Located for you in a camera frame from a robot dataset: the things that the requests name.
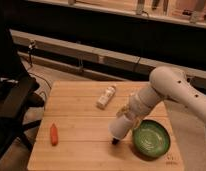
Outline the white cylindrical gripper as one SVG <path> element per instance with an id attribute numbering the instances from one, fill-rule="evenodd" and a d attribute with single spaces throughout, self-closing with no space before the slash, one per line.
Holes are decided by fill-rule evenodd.
<path id="1" fill-rule="evenodd" d="M 134 125 L 131 129 L 139 125 L 145 117 L 138 107 L 131 106 L 130 104 L 124 105 L 116 114 L 117 118 L 122 115 L 134 121 Z"/>

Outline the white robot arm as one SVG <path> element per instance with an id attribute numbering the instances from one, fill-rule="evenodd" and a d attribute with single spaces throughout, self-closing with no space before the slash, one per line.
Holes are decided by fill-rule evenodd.
<path id="1" fill-rule="evenodd" d="M 137 118 L 149 115 L 167 98 L 188 107 L 206 125 L 206 95 L 187 82 L 183 70 L 165 66 L 155 68 L 149 82 L 129 95 L 128 103 L 118 111 L 117 118 L 132 126 Z"/>

